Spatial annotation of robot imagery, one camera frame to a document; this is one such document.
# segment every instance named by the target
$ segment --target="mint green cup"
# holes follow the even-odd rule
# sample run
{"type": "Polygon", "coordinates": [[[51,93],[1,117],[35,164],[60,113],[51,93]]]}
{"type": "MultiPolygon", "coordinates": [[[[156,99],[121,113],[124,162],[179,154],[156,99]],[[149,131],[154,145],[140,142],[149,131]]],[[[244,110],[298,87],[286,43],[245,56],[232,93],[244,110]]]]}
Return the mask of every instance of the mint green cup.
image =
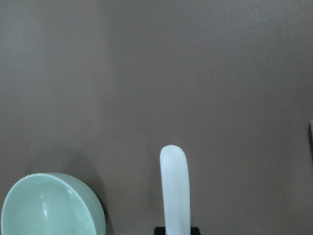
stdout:
{"type": "Polygon", "coordinates": [[[1,214],[2,235],[105,235],[101,204],[82,181],[61,173],[25,176],[13,185],[1,214]]]}

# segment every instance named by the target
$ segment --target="gray surface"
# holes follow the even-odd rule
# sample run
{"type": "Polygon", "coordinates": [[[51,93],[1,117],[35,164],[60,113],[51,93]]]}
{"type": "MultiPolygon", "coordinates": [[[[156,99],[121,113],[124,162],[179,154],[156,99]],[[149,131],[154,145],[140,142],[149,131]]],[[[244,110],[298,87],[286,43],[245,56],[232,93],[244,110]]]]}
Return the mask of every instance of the gray surface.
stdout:
{"type": "Polygon", "coordinates": [[[313,4],[1,1],[0,201],[58,171],[108,235],[164,225],[158,154],[186,152],[203,235],[311,235],[313,4]]]}

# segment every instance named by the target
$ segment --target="light green bowl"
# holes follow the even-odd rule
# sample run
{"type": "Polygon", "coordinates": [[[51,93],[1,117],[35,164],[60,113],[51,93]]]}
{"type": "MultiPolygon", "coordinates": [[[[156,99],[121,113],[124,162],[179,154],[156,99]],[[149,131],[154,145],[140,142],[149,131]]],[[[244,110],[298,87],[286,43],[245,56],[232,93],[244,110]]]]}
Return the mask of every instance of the light green bowl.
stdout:
{"type": "Polygon", "coordinates": [[[28,175],[13,185],[2,208],[2,235],[105,235],[105,230],[97,196],[70,175],[28,175]]]}

